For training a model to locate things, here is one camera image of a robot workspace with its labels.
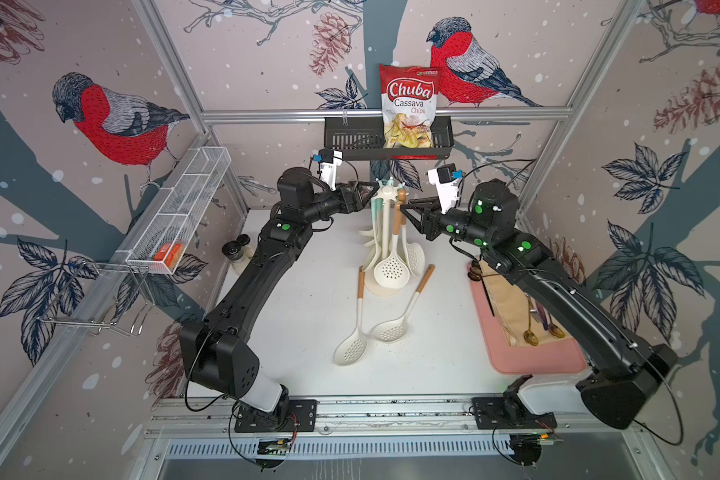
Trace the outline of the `cream utensil rack stand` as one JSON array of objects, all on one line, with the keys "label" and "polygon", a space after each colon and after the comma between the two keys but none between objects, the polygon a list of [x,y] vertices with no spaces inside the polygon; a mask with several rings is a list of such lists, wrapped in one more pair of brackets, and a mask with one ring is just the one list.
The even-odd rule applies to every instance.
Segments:
[{"label": "cream utensil rack stand", "polygon": [[395,204],[398,202],[398,193],[400,190],[404,189],[404,185],[395,184],[392,179],[389,179],[387,181],[379,181],[379,186],[380,188],[374,197],[380,198],[383,201],[380,218],[381,254],[375,265],[365,272],[365,288],[373,295],[388,298],[395,296],[401,289],[390,290],[380,287],[374,278],[374,268],[389,255]]}]

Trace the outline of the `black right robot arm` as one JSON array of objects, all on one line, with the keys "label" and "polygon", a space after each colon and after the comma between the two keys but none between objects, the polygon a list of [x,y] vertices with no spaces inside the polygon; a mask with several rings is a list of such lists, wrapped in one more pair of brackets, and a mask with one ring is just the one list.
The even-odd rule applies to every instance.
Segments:
[{"label": "black right robot arm", "polygon": [[624,430],[665,384],[678,356],[668,345],[651,345],[618,324],[542,241],[516,228],[517,208],[517,196],[493,179],[476,187],[465,210],[428,197],[402,205],[401,212],[429,241],[446,235],[477,246],[492,270],[538,301],[594,367],[576,385],[584,405],[603,424]]}]

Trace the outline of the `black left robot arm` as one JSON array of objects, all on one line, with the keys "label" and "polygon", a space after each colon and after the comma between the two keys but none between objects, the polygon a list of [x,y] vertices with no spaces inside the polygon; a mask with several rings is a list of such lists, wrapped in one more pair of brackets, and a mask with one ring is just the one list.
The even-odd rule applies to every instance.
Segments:
[{"label": "black left robot arm", "polygon": [[259,358],[248,346],[255,322],[312,238],[313,224],[363,210],[379,185],[355,180],[331,187],[309,169],[293,167],[280,176],[277,189],[279,206],[262,227],[243,273],[203,320],[185,323],[179,332],[187,381],[236,400],[272,427],[286,423],[289,395],[260,372]]}]

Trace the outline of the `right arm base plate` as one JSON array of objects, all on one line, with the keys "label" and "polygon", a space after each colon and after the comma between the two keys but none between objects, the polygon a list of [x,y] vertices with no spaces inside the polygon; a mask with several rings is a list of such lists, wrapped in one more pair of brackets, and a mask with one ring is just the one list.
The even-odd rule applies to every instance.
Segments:
[{"label": "right arm base plate", "polygon": [[537,429],[555,430],[553,413],[533,414],[519,400],[503,396],[473,397],[469,412],[479,430]]}]

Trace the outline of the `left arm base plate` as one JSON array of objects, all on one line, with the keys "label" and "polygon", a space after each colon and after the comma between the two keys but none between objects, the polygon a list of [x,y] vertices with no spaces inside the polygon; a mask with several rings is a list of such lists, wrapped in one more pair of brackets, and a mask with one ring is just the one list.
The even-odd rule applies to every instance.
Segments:
[{"label": "left arm base plate", "polygon": [[242,404],[234,415],[235,433],[313,432],[318,402],[314,399],[281,401],[273,412]]}]

